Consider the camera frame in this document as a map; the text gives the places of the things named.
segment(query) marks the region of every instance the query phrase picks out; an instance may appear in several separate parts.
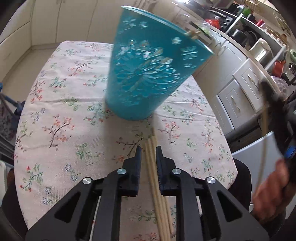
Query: chopstick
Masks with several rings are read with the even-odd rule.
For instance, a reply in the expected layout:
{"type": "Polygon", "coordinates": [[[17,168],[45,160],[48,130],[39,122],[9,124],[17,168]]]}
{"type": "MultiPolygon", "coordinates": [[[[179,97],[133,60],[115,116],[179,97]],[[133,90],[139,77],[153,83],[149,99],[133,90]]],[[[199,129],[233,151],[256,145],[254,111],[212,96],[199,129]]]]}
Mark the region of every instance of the chopstick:
{"type": "Polygon", "coordinates": [[[154,129],[152,130],[153,136],[148,139],[145,144],[146,160],[150,186],[152,190],[153,203],[155,207],[155,215],[157,218],[157,227],[162,241],[169,241],[170,235],[174,233],[172,225],[170,207],[167,198],[162,196],[159,191],[158,176],[155,149],[157,147],[157,139],[154,129]]]}

